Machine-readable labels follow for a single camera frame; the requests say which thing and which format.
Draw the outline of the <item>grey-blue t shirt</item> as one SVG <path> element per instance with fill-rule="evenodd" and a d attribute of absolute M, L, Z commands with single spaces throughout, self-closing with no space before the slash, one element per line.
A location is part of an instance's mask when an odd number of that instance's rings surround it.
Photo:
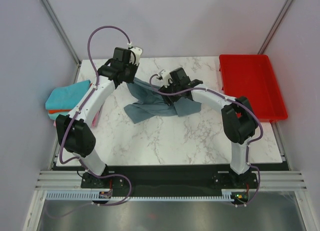
<path fill-rule="evenodd" d="M 124 107 L 124 111 L 134 124 L 148 120 L 154 116 L 185 117 L 201 111 L 202 104 L 187 98 L 180 98 L 172 105 L 165 103 L 164 98 L 153 91 L 150 84 L 138 78 L 128 83 L 127 88 L 136 102 Z"/>

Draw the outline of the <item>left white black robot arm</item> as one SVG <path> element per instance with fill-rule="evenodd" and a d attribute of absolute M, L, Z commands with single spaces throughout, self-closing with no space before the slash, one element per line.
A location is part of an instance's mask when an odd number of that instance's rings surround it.
<path fill-rule="evenodd" d="M 86 170 L 93 173 L 92 182 L 99 188 L 106 187 L 110 176 L 107 165 L 95 150 L 96 138 L 91 126 L 98 111 L 121 83 L 132 83 L 137 73 L 143 49 L 137 46 L 117 47 L 113 57 L 96 69 L 96 80 L 80 102 L 67 115 L 56 120 L 58 142 L 62 151 L 73 155 Z"/>

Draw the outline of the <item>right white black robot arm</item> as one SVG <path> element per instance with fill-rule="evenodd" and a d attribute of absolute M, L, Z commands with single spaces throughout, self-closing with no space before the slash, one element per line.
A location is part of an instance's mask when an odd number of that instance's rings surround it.
<path fill-rule="evenodd" d="M 158 91 L 168 105 L 185 99 L 208 105 L 221 114 L 224 134 L 231 142 L 230 168 L 233 172 L 229 182 L 235 188 L 242 187 L 247 182 L 245 172 L 250 168 L 247 147 L 260 127 L 249 100 L 211 90 L 203 81 L 191 80 L 182 67 L 171 72 L 162 70 L 157 79 L 163 81 Z"/>

